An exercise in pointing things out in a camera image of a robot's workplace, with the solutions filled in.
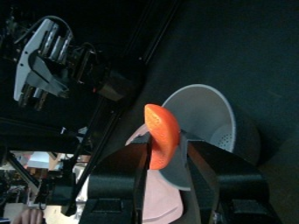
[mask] hand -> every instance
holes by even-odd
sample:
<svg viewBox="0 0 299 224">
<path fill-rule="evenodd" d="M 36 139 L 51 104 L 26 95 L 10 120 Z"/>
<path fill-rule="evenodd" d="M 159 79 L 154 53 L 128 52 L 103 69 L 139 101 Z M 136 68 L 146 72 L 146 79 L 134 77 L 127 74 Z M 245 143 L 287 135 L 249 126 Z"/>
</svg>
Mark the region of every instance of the hand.
<svg viewBox="0 0 299 224">
<path fill-rule="evenodd" d="M 26 209 L 14 219 L 14 224 L 43 224 L 43 211 Z"/>
</svg>

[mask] colander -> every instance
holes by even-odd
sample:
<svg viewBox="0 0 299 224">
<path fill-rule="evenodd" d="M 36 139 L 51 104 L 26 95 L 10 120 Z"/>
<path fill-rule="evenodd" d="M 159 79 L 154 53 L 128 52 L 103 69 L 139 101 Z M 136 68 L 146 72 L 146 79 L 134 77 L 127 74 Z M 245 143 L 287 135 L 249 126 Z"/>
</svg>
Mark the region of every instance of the colander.
<svg viewBox="0 0 299 224">
<path fill-rule="evenodd" d="M 243 111 L 231 107 L 218 89 L 194 84 L 179 89 L 163 106 L 172 112 L 180 128 L 243 157 L 251 164 L 259 159 L 259 134 Z"/>
</svg>

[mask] screw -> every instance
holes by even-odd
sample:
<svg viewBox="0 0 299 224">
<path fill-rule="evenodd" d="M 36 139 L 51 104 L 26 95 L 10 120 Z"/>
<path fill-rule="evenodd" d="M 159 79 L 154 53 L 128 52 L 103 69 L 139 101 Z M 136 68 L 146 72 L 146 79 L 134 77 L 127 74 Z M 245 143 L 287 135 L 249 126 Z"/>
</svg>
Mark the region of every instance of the screw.
<svg viewBox="0 0 299 224">
<path fill-rule="evenodd" d="M 221 224 L 221 220 L 222 220 L 221 213 L 214 212 L 214 214 L 212 214 L 212 224 Z"/>
</svg>

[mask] metal rod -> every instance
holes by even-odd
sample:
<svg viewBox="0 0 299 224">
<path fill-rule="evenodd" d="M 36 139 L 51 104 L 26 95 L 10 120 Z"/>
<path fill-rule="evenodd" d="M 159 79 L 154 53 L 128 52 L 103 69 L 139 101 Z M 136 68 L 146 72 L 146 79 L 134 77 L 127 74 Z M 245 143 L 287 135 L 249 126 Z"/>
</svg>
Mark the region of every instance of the metal rod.
<svg viewBox="0 0 299 224">
<path fill-rule="evenodd" d="M 39 193 L 40 182 L 31 175 L 31 173 L 24 169 L 24 167 L 22 166 L 22 164 L 16 160 L 15 155 L 12 153 L 8 154 L 7 161 L 10 162 L 10 164 L 12 165 L 12 167 L 16 169 L 16 171 L 20 173 L 20 175 L 23 177 L 23 180 L 27 182 L 30 188 L 32 189 L 32 192 L 35 194 L 38 194 Z"/>
</svg>

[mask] pink object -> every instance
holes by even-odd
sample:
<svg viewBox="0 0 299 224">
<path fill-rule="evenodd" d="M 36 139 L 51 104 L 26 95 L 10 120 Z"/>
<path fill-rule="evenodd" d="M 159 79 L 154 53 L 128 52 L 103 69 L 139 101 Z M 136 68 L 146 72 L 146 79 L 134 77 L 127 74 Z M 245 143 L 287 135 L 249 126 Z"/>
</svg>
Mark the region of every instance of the pink object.
<svg viewBox="0 0 299 224">
<path fill-rule="evenodd" d="M 143 125 L 128 138 L 126 144 L 147 132 Z M 144 191 L 144 224 L 166 224 L 178 220 L 183 215 L 183 201 L 179 190 L 163 179 L 159 171 L 147 171 Z"/>
</svg>

